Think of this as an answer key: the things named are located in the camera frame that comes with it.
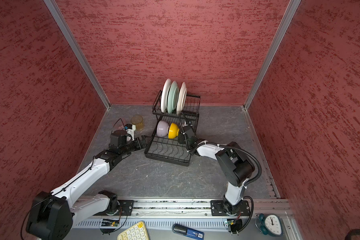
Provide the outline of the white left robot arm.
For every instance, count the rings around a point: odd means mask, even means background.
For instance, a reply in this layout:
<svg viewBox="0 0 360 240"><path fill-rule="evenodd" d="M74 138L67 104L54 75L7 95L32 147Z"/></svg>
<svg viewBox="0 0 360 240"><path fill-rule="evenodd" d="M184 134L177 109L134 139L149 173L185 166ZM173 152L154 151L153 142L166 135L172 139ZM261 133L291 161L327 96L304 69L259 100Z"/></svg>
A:
<svg viewBox="0 0 360 240"><path fill-rule="evenodd" d="M51 192L40 192L33 200L22 232L42 240L62 240L72 227L83 220L104 212L122 215L117 194L103 190L84 202L78 202L83 193L102 176L107 175L132 152L148 147L151 137L141 136L124 146L110 144L93 157L92 162L73 178Z"/></svg>

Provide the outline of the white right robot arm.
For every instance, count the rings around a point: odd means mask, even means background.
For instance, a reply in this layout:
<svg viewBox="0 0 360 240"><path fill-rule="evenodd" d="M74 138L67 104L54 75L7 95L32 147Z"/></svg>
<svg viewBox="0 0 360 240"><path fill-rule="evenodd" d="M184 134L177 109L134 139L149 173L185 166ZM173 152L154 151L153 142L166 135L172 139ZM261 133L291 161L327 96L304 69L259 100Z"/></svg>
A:
<svg viewBox="0 0 360 240"><path fill-rule="evenodd" d="M236 142L222 145L199 139L188 125L181 126L175 131L175 135L181 144L185 144L190 155L207 157L219 163L228 180L227 191L223 197L224 211L231 216L239 212L247 186L262 174L260 162Z"/></svg>

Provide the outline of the amber glass cup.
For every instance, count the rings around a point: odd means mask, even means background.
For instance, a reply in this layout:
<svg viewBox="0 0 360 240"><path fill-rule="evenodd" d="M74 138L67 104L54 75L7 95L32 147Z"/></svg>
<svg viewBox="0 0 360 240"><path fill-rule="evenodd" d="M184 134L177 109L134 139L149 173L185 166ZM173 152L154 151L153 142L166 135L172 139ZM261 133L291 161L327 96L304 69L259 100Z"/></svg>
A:
<svg viewBox="0 0 360 240"><path fill-rule="evenodd" d="M136 126L137 131L144 129L144 118L141 115L135 115L131 118L131 124Z"/></svg>

